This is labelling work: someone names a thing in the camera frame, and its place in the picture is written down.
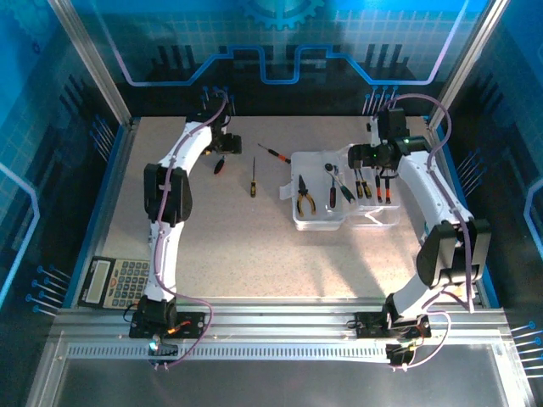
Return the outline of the clear plastic tool box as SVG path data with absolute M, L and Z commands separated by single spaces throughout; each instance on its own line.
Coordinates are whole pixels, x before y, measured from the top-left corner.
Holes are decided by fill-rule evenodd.
M 358 169 L 364 198 L 357 197 L 355 185 L 355 172 L 348 166 L 348 148 L 338 151 L 296 152 L 291 156 L 291 181 L 280 188 L 280 198 L 289 198 L 292 201 L 292 216 L 296 229 L 299 231 L 337 231 L 346 225 L 352 229 L 389 229 L 398 224 L 400 220 L 400 201 L 394 198 L 397 186 L 394 177 L 386 172 L 381 179 L 383 202 L 378 203 L 374 176 L 376 171 L 371 167 Z M 325 170 L 325 164 L 330 163 L 339 168 L 340 180 L 350 189 L 355 197 L 354 203 L 348 203 L 344 198 L 339 184 L 335 178 L 337 190 L 336 207 L 329 206 L 329 189 L 331 177 Z M 372 198 L 367 199 L 364 191 L 364 177 L 362 171 L 366 170 L 372 190 Z M 296 202 L 298 197 L 299 175 L 302 175 L 310 195 L 316 203 L 316 214 L 312 215 L 310 205 L 304 201 L 305 216 L 300 218 Z M 384 176 L 390 177 L 391 204 L 385 203 Z

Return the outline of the aluminium side rail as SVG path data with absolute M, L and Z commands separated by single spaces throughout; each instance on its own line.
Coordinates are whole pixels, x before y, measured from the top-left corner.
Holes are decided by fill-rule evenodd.
M 87 273 L 87 267 L 92 257 L 96 253 L 100 254 L 104 248 L 120 194 L 120 188 L 126 173 L 132 145 L 137 134 L 139 121 L 140 119 L 136 118 L 132 125 L 128 127 L 120 126 L 117 131 L 109 162 L 106 164 L 104 176 L 87 225 L 81 250 L 77 256 L 70 284 L 64 297 L 64 309 L 76 306 L 81 285 Z
M 448 166 L 449 162 L 447 159 L 449 159 L 451 155 L 446 144 L 442 143 L 445 136 L 440 125 L 438 125 L 436 129 L 429 125 L 428 137 L 431 140 L 431 149 L 436 150 L 433 156 L 433 166 L 435 166 L 435 170 L 440 173 L 444 188 L 447 190 L 447 196 L 449 196 L 452 201 L 453 211 L 457 210 L 460 214 L 468 212 L 463 192 L 457 193 L 457 190 L 455 189 L 455 187 L 459 186 L 459 183 L 456 182 L 455 172 L 451 173 Z M 463 305 L 466 309 L 469 309 L 470 313 L 473 313 L 476 308 L 476 298 L 481 298 L 482 303 L 485 302 L 485 292 L 483 289 L 483 296 L 480 296 L 479 283 L 484 281 L 484 277 L 487 274 L 486 264 L 476 264 L 474 269 L 477 272 L 477 275 L 471 278 L 470 288 L 465 287 L 466 292 L 462 295 L 462 299 L 464 300 Z

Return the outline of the aluminium frame post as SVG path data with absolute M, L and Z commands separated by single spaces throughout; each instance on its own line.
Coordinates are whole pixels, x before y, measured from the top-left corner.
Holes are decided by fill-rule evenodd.
M 449 79 L 439 94 L 439 101 L 449 109 L 480 58 L 491 35 L 495 31 L 511 0 L 489 0 L 490 2 L 468 38 Z
M 114 117 L 120 125 L 129 126 L 132 114 L 71 1 L 47 1 Z

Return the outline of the black grey desk calculator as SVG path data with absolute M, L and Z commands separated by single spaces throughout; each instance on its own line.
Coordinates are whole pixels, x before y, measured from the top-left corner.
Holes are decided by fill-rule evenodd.
M 126 309 L 137 304 L 148 282 L 150 262 L 94 256 L 77 304 L 93 309 Z

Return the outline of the red handle ratchet wrench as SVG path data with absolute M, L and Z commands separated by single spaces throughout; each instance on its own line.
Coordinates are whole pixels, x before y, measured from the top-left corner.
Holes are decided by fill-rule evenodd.
M 335 178 L 333 174 L 334 167 L 330 163 L 325 164 L 325 170 L 331 177 L 331 187 L 329 189 L 329 206 L 331 209 L 334 209 L 336 207 L 336 199 L 337 199 L 337 190 L 335 186 Z

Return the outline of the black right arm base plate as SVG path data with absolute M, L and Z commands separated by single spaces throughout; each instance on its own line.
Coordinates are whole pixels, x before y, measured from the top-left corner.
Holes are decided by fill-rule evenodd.
M 389 313 L 357 312 L 355 313 L 354 329 L 356 337 L 359 339 L 416 339 L 432 336 L 427 315 L 407 320 L 399 318 L 394 321 Z

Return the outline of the aluminium base beam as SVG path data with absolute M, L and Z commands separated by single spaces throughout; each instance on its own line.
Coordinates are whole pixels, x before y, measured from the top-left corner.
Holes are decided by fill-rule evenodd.
M 181 304 L 180 310 L 213 311 L 205 343 L 337 343 L 353 341 L 347 323 L 356 312 L 379 312 L 381 304 L 361 298 L 213 298 L 209 308 Z M 430 318 L 431 343 L 495 343 L 511 338 L 502 309 L 478 308 L 469 314 L 459 305 L 438 303 Z M 120 311 L 62 309 L 49 340 L 125 343 L 129 322 Z

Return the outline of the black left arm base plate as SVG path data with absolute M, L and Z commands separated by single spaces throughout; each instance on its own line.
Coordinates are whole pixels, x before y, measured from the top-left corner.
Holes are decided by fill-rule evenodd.
M 204 312 L 178 312 L 172 326 L 145 319 L 140 312 L 132 315 L 129 338 L 198 339 L 204 330 Z

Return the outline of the grey metal plate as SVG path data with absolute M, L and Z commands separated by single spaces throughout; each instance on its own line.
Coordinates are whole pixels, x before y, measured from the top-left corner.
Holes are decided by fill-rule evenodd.
M 69 360 L 28 407 L 543 407 L 487 348 L 454 346 L 409 371 L 339 361 Z

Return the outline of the yellow black handle pliers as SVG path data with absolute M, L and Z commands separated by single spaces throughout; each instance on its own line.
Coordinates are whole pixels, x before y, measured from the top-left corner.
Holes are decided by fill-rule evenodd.
M 309 190 L 305 184 L 305 180 L 302 175 L 299 175 L 299 184 L 298 184 L 298 197 L 296 202 L 296 209 L 297 213 L 300 218 L 303 218 L 305 216 L 303 205 L 304 201 L 307 201 L 310 205 L 311 214 L 316 214 L 316 203 L 313 199 L 313 197 L 310 195 Z

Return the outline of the small circuit board green light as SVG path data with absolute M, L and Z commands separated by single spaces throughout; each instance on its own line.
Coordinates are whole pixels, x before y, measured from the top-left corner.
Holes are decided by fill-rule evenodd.
M 385 353 L 391 366 L 403 367 L 404 365 L 409 365 L 413 361 L 415 357 L 415 347 L 399 343 L 390 343 L 385 345 Z
M 177 357 L 179 348 L 174 343 L 164 343 L 159 337 L 152 338 L 148 344 L 150 357 Z

